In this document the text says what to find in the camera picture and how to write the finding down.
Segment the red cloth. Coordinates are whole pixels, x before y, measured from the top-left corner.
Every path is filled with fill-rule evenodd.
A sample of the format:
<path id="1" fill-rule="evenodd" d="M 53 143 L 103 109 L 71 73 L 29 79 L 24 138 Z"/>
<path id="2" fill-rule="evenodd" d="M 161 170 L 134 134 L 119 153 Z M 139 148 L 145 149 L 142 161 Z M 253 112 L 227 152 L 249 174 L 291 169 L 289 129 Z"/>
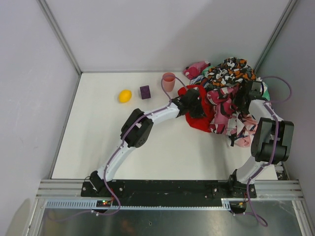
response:
<path id="1" fill-rule="evenodd" d="M 202 108 L 206 114 L 204 118 L 191 118 L 189 114 L 186 114 L 186 121 L 189 126 L 195 129 L 199 129 L 204 132 L 211 133 L 210 131 L 210 123 L 214 118 L 214 109 L 213 105 L 207 100 L 207 92 L 203 86 L 200 85 L 187 85 L 186 87 L 182 87 L 178 90 L 178 95 L 184 95 L 188 89 L 196 89 L 199 91 L 201 96 L 201 104 Z"/>

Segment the mint green cloth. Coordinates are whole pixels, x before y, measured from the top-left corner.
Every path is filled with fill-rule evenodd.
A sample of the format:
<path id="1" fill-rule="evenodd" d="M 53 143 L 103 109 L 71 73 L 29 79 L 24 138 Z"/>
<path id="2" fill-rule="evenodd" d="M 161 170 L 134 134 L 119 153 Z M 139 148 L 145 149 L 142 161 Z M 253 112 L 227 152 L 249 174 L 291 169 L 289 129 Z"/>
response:
<path id="1" fill-rule="evenodd" d="M 251 67 L 245 68 L 216 68 L 209 66 L 205 68 L 200 75 L 205 76 L 208 80 L 203 84 L 206 91 L 219 89 L 238 89 L 243 81 L 261 81 L 263 83 L 263 98 L 270 99 L 268 87 L 265 82 L 258 77 Z"/>

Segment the blue white patterned cloth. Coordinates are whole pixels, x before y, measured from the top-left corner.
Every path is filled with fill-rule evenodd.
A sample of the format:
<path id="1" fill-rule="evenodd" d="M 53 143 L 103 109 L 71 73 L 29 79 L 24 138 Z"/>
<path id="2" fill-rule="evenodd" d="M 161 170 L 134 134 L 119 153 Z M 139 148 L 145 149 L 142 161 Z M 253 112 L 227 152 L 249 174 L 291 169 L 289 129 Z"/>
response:
<path id="1" fill-rule="evenodd" d="M 190 85 L 202 85 L 207 82 L 207 78 L 203 75 L 200 75 L 190 81 Z"/>

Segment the orange black camouflage cloth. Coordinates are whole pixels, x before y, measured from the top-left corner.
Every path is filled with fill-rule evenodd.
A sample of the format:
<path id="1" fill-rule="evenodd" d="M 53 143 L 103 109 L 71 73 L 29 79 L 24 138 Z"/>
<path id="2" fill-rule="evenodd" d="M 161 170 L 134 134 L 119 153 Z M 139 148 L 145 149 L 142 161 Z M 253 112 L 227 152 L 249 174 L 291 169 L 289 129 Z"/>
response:
<path id="1" fill-rule="evenodd" d="M 201 82 L 205 89 L 213 90 L 225 87 L 235 87 L 242 82 L 255 81 L 256 73 L 248 65 L 247 60 L 237 57 L 225 59 L 217 66 L 210 66 L 202 71 Z"/>

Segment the light pink camouflage cloth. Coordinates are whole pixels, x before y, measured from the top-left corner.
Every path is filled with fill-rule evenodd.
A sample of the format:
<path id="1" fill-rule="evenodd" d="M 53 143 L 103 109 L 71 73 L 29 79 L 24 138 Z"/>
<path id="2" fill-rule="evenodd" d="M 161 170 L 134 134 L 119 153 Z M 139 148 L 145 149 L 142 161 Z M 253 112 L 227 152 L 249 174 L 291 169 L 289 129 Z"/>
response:
<path id="1" fill-rule="evenodd" d="M 238 86 L 210 90 L 207 101 L 213 106 L 214 118 L 209 129 L 215 134 L 226 135 L 231 146 L 248 148 L 256 132 L 257 121 L 250 115 L 240 112 L 233 103 L 239 90 Z"/>

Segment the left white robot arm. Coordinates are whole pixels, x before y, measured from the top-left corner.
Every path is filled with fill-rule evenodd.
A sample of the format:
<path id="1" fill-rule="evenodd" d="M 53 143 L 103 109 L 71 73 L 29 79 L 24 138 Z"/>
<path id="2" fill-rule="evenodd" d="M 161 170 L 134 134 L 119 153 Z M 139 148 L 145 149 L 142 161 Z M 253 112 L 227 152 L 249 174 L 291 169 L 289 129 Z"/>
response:
<path id="1" fill-rule="evenodd" d="M 154 125 L 188 113 L 196 118 L 204 117 L 201 101 L 201 93 L 194 87 L 187 89 L 185 94 L 171 99 L 166 106 L 159 109 L 146 112 L 135 109 L 121 128 L 117 149 L 106 163 L 90 174 L 89 185 L 92 190 L 99 194 L 110 189 L 108 182 L 113 180 L 127 156 L 146 143 Z"/>

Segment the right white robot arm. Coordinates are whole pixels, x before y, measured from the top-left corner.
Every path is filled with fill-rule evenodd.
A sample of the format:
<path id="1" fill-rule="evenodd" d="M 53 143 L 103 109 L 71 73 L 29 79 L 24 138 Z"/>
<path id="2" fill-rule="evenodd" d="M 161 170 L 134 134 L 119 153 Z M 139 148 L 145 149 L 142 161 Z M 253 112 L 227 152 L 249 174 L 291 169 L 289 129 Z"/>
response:
<path id="1" fill-rule="evenodd" d="M 242 86 L 235 104 L 258 122 L 251 144 L 251 156 L 228 180 L 232 195 L 237 196 L 239 191 L 248 191 L 264 169 L 289 158 L 294 124 L 275 113 L 271 102 L 263 97 L 263 83 L 260 81 L 250 81 Z"/>

